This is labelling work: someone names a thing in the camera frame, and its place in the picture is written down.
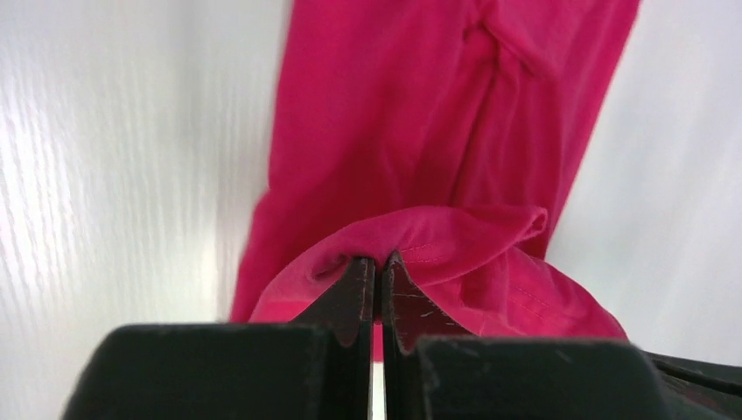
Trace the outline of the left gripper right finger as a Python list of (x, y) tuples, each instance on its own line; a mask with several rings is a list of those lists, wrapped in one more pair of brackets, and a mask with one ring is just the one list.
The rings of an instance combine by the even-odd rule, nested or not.
[(399, 253), (381, 275), (389, 419), (668, 419), (648, 358), (601, 339), (480, 338), (416, 286)]

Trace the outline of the magenta t shirt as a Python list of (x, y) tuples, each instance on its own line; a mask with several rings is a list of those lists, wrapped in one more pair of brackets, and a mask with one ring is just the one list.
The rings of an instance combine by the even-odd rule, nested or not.
[(479, 336), (607, 337), (545, 254), (636, 1), (296, 1), (230, 320), (295, 318), (399, 252)]

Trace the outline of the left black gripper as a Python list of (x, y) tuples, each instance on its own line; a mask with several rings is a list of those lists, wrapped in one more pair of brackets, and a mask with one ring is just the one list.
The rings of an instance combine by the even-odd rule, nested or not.
[(674, 419), (740, 419), (741, 368), (649, 353)]

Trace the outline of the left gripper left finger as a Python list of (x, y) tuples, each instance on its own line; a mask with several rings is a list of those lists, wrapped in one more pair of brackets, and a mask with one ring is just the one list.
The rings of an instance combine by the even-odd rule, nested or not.
[(375, 264), (286, 324), (125, 325), (96, 348), (66, 419), (369, 419)]

